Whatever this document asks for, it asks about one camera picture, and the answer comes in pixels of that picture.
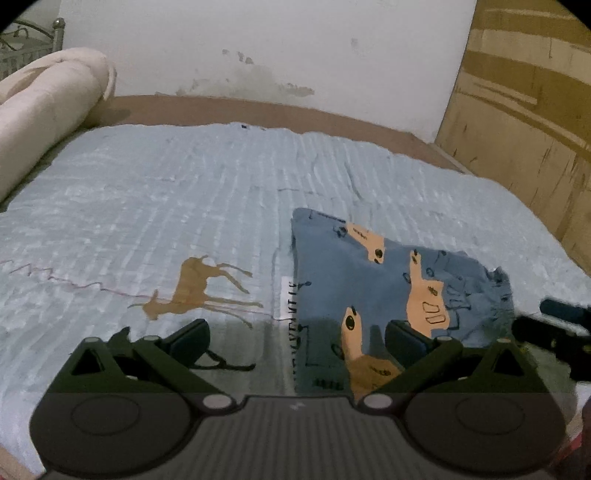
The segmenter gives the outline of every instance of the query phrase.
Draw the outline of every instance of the rolled white blanket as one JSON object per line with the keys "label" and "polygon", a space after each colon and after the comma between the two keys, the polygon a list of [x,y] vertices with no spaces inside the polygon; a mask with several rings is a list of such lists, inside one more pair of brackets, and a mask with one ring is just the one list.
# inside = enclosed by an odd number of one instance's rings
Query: rolled white blanket
{"label": "rolled white blanket", "polygon": [[115,94],[115,79],[104,54],[70,48],[0,82],[0,201],[53,145]]}

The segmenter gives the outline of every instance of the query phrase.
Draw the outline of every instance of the brown animal print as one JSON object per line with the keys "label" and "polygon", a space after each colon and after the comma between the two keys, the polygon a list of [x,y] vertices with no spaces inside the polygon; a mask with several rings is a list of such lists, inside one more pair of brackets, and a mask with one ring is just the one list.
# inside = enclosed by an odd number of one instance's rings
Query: brown animal print
{"label": "brown animal print", "polygon": [[347,223],[347,233],[357,240],[368,251],[368,260],[377,264],[384,263],[384,255],[386,249],[384,248],[384,237],[370,232],[354,223]]}
{"label": "brown animal print", "polygon": [[348,307],[340,327],[345,364],[349,371],[349,385],[355,401],[383,387],[401,373],[389,360],[364,355],[361,315],[355,307]]}
{"label": "brown animal print", "polygon": [[228,315],[241,319],[246,325],[248,325],[248,327],[252,328],[252,324],[240,317],[240,315],[223,310],[215,304],[219,304],[220,306],[243,305],[262,308],[263,305],[261,303],[257,301],[240,301],[210,297],[205,293],[208,279],[214,277],[226,277],[238,290],[248,294],[248,290],[228,272],[222,270],[222,268],[233,268],[234,270],[242,272],[247,277],[252,277],[252,273],[227,263],[220,263],[212,267],[203,263],[204,258],[207,258],[207,255],[200,258],[190,257],[183,262],[177,288],[175,289],[172,300],[166,303],[160,303],[158,301],[158,290],[154,290],[154,294],[149,302],[130,305],[130,307],[141,306],[150,320],[158,320],[158,315],[164,313],[184,314],[191,310],[201,308],[210,312],[227,313]]}
{"label": "brown animal print", "polygon": [[421,254],[410,252],[410,294],[407,317],[410,326],[431,338],[433,329],[449,328],[449,314],[443,303],[443,282],[425,280],[421,269]]}

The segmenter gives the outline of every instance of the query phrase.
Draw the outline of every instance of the brown deer print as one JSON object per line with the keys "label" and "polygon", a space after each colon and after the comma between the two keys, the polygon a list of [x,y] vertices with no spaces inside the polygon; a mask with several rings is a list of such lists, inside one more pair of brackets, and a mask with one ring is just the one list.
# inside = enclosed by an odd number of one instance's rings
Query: brown deer print
{"label": "brown deer print", "polygon": [[449,328],[449,314],[443,303],[443,282],[426,280],[421,269],[421,254],[410,252],[410,294],[407,317],[410,326],[431,338],[433,329]]}
{"label": "brown deer print", "polygon": [[233,268],[234,270],[242,272],[247,277],[252,277],[252,273],[227,263],[220,263],[215,266],[206,265],[203,263],[204,258],[207,258],[207,255],[200,258],[190,257],[183,262],[172,300],[166,303],[160,303],[158,290],[154,290],[154,294],[147,303],[134,304],[130,305],[130,307],[141,306],[150,320],[158,320],[158,315],[164,313],[184,314],[191,310],[201,308],[210,312],[226,313],[241,319],[246,325],[248,325],[248,327],[252,328],[252,325],[244,318],[240,317],[240,315],[228,312],[220,307],[242,305],[262,308],[263,305],[261,303],[257,301],[240,301],[210,297],[205,293],[208,279],[214,277],[226,277],[238,290],[248,294],[249,291],[228,272],[222,270],[222,268]]}
{"label": "brown deer print", "polygon": [[370,232],[354,223],[347,223],[347,233],[351,238],[357,240],[368,251],[368,260],[377,264],[384,263],[384,237]]}
{"label": "brown deer print", "polygon": [[348,307],[340,327],[341,345],[356,402],[401,373],[391,361],[362,353],[362,332],[361,315],[355,307]]}

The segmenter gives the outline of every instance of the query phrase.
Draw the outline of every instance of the metal headboard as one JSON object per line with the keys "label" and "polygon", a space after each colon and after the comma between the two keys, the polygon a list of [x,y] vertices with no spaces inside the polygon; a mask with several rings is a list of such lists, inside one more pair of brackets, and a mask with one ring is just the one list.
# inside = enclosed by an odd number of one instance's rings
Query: metal headboard
{"label": "metal headboard", "polygon": [[[16,28],[0,33],[0,80],[28,65],[32,61],[62,49],[66,22],[57,18],[52,25],[52,31],[29,20],[17,19],[12,22]],[[29,29],[41,33],[46,40],[29,38]]]}

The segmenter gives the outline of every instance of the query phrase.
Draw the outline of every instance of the triangular cutout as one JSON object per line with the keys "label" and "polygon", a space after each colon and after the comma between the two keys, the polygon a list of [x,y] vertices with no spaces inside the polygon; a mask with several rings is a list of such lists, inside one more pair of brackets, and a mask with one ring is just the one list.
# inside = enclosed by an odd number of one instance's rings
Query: triangular cutout
{"label": "triangular cutout", "polygon": [[82,354],[82,357],[72,372],[72,375],[97,374],[102,371],[103,367],[95,353],[92,350],[86,350]]}
{"label": "triangular cutout", "polygon": [[523,369],[510,350],[505,350],[496,361],[495,373],[513,375],[515,377],[521,377],[524,374]]}

